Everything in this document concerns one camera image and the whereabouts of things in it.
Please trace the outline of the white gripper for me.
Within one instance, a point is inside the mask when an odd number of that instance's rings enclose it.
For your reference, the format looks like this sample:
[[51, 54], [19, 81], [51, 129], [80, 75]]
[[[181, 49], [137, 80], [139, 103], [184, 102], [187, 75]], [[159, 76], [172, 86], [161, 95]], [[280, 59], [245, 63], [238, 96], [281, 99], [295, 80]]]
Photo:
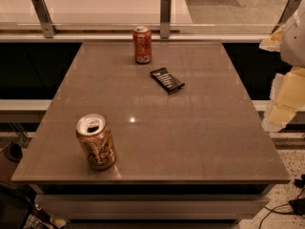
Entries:
[[299, 7], [287, 20], [264, 39], [259, 48], [280, 52], [281, 59], [292, 66], [286, 73], [277, 73], [270, 91], [270, 102], [262, 120], [262, 128], [269, 133], [284, 129], [305, 106], [305, 8]]

